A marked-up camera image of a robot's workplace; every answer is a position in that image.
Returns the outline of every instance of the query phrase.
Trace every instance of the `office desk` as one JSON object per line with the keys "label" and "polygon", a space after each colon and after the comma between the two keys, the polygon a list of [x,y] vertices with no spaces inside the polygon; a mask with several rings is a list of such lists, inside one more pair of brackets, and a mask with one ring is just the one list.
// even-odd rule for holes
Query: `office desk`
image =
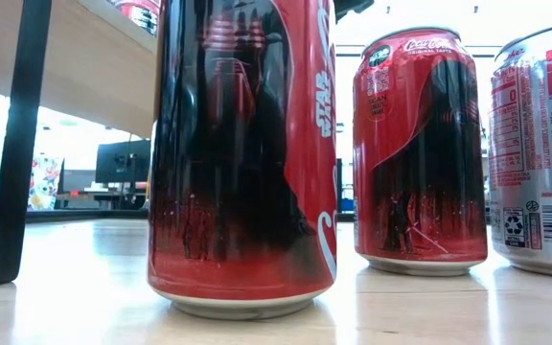
{"label": "office desk", "polygon": [[29,225],[20,276],[0,287],[0,344],[552,344],[552,277],[496,255],[456,278],[382,273],[353,252],[352,227],[313,306],[220,322],[150,290],[145,220]]}

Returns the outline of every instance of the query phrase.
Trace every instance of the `kylo ren image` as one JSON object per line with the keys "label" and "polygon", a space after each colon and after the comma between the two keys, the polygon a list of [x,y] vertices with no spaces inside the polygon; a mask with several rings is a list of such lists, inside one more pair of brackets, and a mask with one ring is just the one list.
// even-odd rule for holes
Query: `kylo ren image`
{"label": "kylo ren image", "polygon": [[447,255],[457,241],[482,236],[476,102],[475,78],[465,64],[447,60],[433,67],[411,141],[373,171],[381,249]]}
{"label": "kylo ren image", "polygon": [[269,0],[186,4],[155,128],[151,211],[167,236],[156,250],[221,263],[286,251],[306,272],[323,269],[285,177],[292,71],[280,14]]}

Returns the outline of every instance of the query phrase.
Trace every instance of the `black chair leg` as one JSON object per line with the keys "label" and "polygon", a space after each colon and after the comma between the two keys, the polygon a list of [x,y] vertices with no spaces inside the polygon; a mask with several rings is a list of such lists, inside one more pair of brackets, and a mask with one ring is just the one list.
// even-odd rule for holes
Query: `black chair leg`
{"label": "black chair leg", "polygon": [[0,174],[0,284],[18,276],[52,0],[24,0]]}

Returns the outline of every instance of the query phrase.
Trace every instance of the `red soda can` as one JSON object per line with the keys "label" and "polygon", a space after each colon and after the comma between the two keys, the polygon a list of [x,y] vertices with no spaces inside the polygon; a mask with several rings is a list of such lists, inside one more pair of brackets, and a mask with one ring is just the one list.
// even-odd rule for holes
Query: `red soda can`
{"label": "red soda can", "polygon": [[114,7],[151,35],[157,34],[158,0],[111,0]]}
{"label": "red soda can", "polygon": [[458,275],[487,258],[475,67],[459,35],[370,44],[355,77],[356,251],[370,265]]}
{"label": "red soda can", "polygon": [[272,317],[334,282],[332,8],[162,3],[149,283],[183,311]]}

